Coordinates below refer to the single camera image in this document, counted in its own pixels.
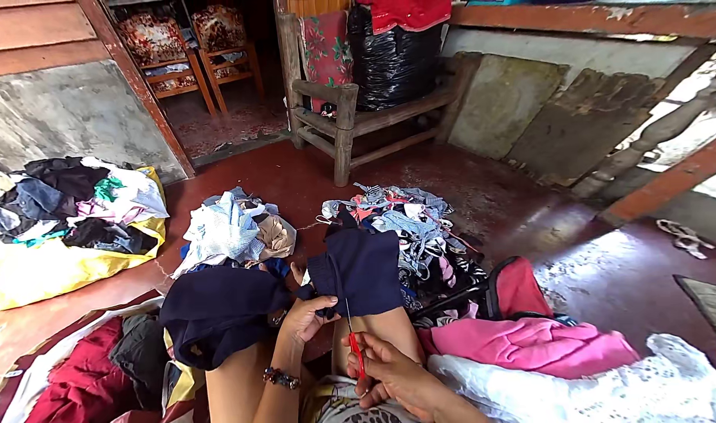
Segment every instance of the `red scissors handle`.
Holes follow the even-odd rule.
[[[358,365],[360,366],[360,372],[358,374],[358,380],[365,378],[365,367],[363,367],[363,356],[358,348],[358,340],[355,338],[355,333],[350,332],[350,349],[358,356]]]

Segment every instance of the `green cloth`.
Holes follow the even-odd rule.
[[[113,202],[117,198],[113,195],[113,189],[125,187],[126,186],[123,185],[118,178],[100,179],[100,181],[94,186],[94,197]]]
[[[31,247],[36,247],[37,245],[42,244],[43,242],[45,242],[48,239],[57,238],[59,236],[65,236],[69,231],[70,231],[70,229],[63,229],[63,230],[59,230],[57,232],[45,233],[43,236],[38,236],[37,238],[28,239],[26,241],[19,241],[18,239],[14,238],[11,242],[13,242],[14,244],[24,244],[27,247],[31,248]]]

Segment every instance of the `person's left hand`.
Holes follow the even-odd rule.
[[[334,314],[331,319],[316,315],[316,310],[333,307],[335,304],[337,304],[335,296],[319,296],[308,301],[298,298],[285,316],[280,332],[288,333],[297,342],[308,342],[325,323],[334,322],[340,318],[339,314]]]

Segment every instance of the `scissors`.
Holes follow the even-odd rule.
[[[350,329],[350,350],[358,356],[359,374],[358,380],[365,378],[365,367],[363,366],[363,356],[360,353],[358,347],[358,340],[355,338],[355,332],[353,332],[353,323],[350,321],[350,304],[347,303],[347,297],[345,297],[345,307],[347,308],[347,327]]]

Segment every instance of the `mat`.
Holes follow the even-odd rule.
[[[673,278],[716,330],[716,285],[696,281],[682,275],[674,275]]]

